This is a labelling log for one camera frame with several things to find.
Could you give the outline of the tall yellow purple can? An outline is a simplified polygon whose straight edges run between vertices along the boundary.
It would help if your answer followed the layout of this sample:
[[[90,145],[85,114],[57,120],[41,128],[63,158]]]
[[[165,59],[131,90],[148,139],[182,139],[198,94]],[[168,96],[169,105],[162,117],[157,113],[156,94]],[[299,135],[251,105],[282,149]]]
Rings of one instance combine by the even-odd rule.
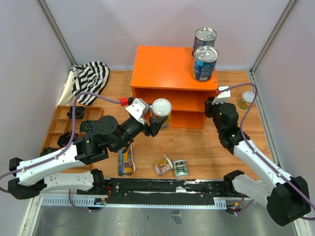
[[[167,130],[171,124],[172,105],[165,98],[155,100],[151,105],[151,115],[154,118],[167,117],[167,120],[161,127],[161,131]]]

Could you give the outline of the white lid yellow jar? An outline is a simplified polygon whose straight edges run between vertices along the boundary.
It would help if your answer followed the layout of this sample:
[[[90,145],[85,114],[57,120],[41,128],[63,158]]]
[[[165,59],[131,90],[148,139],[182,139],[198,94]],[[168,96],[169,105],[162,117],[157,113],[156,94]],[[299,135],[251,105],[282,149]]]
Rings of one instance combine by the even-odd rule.
[[[254,93],[252,91],[245,91],[238,103],[239,107],[243,110],[247,110],[252,104],[254,99]]]

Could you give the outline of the tall colourful can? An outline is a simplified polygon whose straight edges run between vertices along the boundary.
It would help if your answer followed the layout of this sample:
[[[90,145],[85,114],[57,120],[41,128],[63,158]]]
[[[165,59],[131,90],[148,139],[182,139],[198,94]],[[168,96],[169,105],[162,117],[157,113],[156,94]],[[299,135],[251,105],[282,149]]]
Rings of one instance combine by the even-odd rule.
[[[119,151],[118,158],[118,175],[121,177],[127,177],[135,173],[136,166],[133,161],[133,150],[130,146],[125,152],[122,148]]]

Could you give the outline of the orange noodle cup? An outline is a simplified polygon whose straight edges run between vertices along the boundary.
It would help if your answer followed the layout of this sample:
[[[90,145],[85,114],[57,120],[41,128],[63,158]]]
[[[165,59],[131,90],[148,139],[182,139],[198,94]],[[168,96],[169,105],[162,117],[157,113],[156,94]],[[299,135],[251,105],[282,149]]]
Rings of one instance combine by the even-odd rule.
[[[173,164],[170,161],[170,159],[166,156],[166,154],[163,156],[162,159],[160,159],[154,164],[154,170],[159,176],[164,175],[166,172],[172,169],[173,169]]]

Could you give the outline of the blue soup can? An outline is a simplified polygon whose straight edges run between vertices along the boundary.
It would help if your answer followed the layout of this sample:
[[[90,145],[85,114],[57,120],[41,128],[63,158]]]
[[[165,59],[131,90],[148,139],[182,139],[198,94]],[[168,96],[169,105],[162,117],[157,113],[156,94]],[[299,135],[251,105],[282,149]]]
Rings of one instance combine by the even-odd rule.
[[[199,82],[211,79],[218,59],[218,52],[212,46],[198,47],[193,56],[192,77]]]

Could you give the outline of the dark blue food can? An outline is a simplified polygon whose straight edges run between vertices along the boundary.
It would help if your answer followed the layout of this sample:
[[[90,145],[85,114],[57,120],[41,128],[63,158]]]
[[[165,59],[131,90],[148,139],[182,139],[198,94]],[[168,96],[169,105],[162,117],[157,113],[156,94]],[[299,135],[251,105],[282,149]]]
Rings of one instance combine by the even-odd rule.
[[[199,48],[200,46],[208,45],[213,47],[216,38],[217,32],[214,29],[208,27],[198,28],[195,31],[191,56],[194,57],[196,49]]]

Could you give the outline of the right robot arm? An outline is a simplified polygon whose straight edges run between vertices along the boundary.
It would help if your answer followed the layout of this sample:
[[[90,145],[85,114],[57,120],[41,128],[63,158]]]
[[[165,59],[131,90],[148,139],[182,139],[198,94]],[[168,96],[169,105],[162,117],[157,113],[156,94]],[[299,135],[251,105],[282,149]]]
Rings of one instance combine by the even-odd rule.
[[[256,181],[239,170],[226,174],[223,191],[227,196],[245,194],[265,207],[280,226],[311,212],[306,180],[282,170],[254,145],[247,134],[241,132],[235,105],[216,104],[214,98],[209,97],[205,101],[205,116],[213,120],[221,145],[260,177],[260,181]]]

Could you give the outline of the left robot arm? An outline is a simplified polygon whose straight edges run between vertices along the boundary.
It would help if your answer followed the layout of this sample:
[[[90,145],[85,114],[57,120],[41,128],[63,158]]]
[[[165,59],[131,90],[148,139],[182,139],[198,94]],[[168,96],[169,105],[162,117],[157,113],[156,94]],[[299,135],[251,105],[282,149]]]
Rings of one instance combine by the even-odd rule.
[[[64,170],[107,159],[109,152],[127,151],[139,133],[156,136],[167,117],[150,117],[149,121],[145,121],[149,109],[149,105],[135,99],[127,106],[129,118],[122,124],[113,116],[103,116],[93,124],[90,133],[60,150],[29,161],[12,158],[9,169],[15,178],[8,182],[8,193],[18,200],[55,190],[75,190],[78,194],[87,195],[103,194],[109,186],[102,171],[93,169],[81,174],[69,174],[64,173]]]

